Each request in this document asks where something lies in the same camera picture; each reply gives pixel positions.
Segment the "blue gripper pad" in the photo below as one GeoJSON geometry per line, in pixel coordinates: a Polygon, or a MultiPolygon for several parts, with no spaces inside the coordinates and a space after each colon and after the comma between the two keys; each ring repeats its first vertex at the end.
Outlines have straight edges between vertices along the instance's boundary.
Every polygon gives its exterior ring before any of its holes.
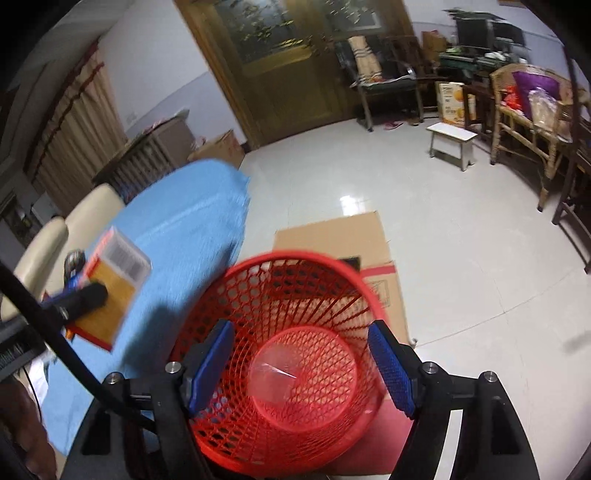
{"type": "Polygon", "coordinates": [[[386,329],[388,328],[381,320],[376,320],[369,326],[369,351],[378,366],[394,405],[407,417],[412,418],[416,405],[413,400],[410,378],[394,354],[390,342],[379,328],[378,322],[381,322],[386,329]]]}
{"type": "Polygon", "coordinates": [[[182,392],[192,417],[209,406],[233,346],[234,325],[218,320],[205,341],[193,345],[183,359],[186,372],[182,392]]]}

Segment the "small box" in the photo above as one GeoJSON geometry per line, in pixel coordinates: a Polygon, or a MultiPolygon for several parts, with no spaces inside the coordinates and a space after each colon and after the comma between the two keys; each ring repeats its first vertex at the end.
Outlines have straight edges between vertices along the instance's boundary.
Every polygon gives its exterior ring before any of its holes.
{"type": "MultiPolygon", "coordinates": [[[[439,117],[445,124],[464,128],[464,93],[460,82],[437,82],[437,107],[439,117]]],[[[476,97],[468,95],[470,119],[476,120],[476,97]]]]}
{"type": "Polygon", "coordinates": [[[99,239],[79,285],[98,281],[108,292],[105,305],[67,325],[67,329],[110,352],[135,294],[152,271],[150,259],[115,227],[99,239]]]}
{"type": "Polygon", "coordinates": [[[229,130],[223,135],[205,142],[189,155],[187,161],[217,158],[239,169],[244,156],[244,150],[238,143],[234,130],[229,130]]]}
{"type": "Polygon", "coordinates": [[[423,32],[423,52],[428,60],[439,61],[439,54],[447,50],[447,39],[437,30],[423,32]]]}

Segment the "brown curtain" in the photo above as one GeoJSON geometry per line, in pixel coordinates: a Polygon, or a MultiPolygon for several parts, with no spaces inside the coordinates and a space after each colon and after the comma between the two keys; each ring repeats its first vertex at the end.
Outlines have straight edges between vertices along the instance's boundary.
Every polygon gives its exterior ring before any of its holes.
{"type": "Polygon", "coordinates": [[[92,177],[125,144],[111,84],[96,45],[70,75],[32,151],[27,173],[66,215],[93,188],[92,177]]]}

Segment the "radiator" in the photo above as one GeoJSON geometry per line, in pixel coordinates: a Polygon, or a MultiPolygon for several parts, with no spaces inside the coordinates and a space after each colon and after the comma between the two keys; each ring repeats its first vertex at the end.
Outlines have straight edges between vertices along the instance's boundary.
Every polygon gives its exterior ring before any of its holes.
{"type": "Polygon", "coordinates": [[[172,118],[129,141],[94,176],[93,182],[108,183],[127,204],[156,181],[186,165],[194,140],[184,120],[172,118]]]}

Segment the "red plastic basket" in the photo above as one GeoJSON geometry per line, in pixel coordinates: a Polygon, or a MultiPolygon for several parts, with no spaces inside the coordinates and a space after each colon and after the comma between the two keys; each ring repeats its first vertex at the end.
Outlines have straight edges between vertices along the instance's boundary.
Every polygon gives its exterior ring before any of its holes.
{"type": "Polygon", "coordinates": [[[205,455],[235,472],[281,477],[317,469],[359,440],[384,397],[367,332],[385,315],[355,270],[312,252],[246,260],[206,290],[171,359],[183,359],[220,318],[235,325],[232,355],[210,406],[191,421],[205,455]],[[301,359],[280,404],[248,390],[253,360],[274,345],[301,359]]]}

